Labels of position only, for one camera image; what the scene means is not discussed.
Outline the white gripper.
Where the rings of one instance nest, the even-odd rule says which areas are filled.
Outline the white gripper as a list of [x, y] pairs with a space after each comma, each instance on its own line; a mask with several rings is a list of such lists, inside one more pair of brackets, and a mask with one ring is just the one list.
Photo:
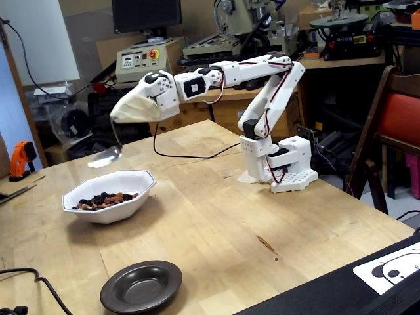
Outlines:
[[148, 123], [180, 114], [180, 100], [170, 73], [147, 73], [110, 113], [116, 123]]

